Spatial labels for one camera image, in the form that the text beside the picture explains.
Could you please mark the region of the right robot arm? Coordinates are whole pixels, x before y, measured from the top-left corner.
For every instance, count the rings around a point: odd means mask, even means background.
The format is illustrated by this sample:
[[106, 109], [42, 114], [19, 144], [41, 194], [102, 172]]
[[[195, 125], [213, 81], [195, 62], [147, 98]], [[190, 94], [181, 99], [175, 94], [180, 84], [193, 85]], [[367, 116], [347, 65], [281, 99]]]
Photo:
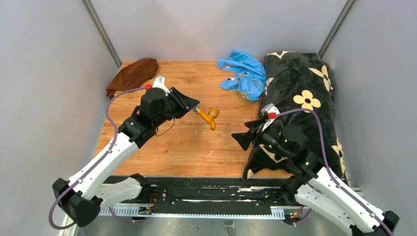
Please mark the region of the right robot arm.
[[288, 205], [299, 203], [332, 221], [353, 236], [391, 236], [399, 221], [352, 190], [341, 178], [340, 151], [325, 142], [322, 127], [311, 119], [258, 119], [232, 137], [250, 150], [242, 177], [284, 170], [291, 174], [280, 191]]

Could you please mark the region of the yellow brass water faucet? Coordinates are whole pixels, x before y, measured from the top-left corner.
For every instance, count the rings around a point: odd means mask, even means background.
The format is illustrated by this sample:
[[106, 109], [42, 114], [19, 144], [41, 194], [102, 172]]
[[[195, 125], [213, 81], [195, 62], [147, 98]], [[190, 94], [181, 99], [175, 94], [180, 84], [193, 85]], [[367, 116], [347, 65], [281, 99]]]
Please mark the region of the yellow brass water faucet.
[[219, 115], [219, 110], [212, 107], [210, 108], [209, 112], [206, 114], [202, 111], [202, 109], [200, 109], [199, 106], [196, 106], [193, 111], [199, 115], [207, 124], [210, 125], [210, 130], [211, 131], [215, 131], [216, 130], [216, 123], [215, 123], [215, 119], [218, 117]]

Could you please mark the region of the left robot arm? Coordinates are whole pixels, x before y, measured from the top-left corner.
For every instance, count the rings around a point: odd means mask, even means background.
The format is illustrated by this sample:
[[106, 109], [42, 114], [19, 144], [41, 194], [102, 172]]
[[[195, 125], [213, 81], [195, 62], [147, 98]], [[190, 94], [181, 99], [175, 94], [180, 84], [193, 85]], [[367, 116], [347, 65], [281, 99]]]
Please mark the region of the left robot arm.
[[172, 119], [180, 119], [199, 105], [176, 88], [147, 88], [130, 117], [120, 127], [111, 120], [115, 134], [103, 150], [84, 168], [68, 180], [58, 178], [53, 183], [56, 200], [49, 211], [49, 223], [53, 222], [55, 207], [60, 207], [73, 223], [84, 227], [91, 223], [101, 210], [120, 202], [135, 199], [145, 203], [151, 198], [151, 183], [140, 174], [103, 186], [104, 181], [130, 155], [139, 150], [156, 135], [158, 127]]

